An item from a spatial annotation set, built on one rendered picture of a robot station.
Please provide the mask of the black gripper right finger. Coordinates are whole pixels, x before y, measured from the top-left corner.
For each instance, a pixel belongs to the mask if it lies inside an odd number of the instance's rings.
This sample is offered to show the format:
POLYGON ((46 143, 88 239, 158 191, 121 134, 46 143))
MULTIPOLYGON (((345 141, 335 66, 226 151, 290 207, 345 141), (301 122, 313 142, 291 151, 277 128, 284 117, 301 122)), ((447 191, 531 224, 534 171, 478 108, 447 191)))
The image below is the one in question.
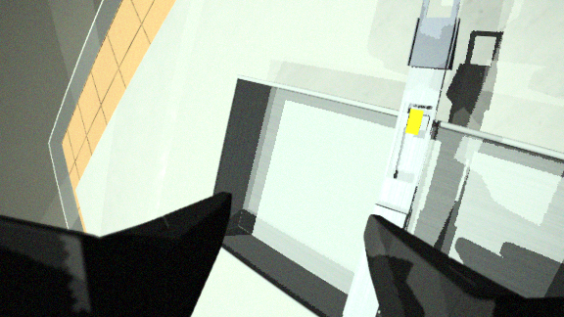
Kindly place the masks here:
POLYGON ((385 217, 363 234, 382 317, 564 317, 564 297, 514 293, 385 217))

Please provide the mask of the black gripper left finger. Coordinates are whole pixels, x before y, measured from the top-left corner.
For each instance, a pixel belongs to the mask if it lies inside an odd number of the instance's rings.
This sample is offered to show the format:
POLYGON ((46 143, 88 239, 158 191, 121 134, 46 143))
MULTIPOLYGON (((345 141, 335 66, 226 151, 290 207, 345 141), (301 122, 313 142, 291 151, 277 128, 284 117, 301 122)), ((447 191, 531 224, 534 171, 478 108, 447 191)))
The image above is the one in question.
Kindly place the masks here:
POLYGON ((102 237, 0 215, 0 305, 49 317, 191 317, 231 200, 220 192, 102 237))

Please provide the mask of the grey rectangular roasting tin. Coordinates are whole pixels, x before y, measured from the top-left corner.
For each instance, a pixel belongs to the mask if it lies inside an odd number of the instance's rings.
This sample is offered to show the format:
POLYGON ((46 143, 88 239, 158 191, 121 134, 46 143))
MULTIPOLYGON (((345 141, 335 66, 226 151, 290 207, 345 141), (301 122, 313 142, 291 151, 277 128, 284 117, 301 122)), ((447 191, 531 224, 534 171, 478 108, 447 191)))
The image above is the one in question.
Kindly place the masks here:
MULTIPOLYGON (((399 112, 238 74, 221 250, 312 317, 343 317, 399 112)), ((407 232, 525 298, 564 297, 564 153, 434 123, 407 232)))

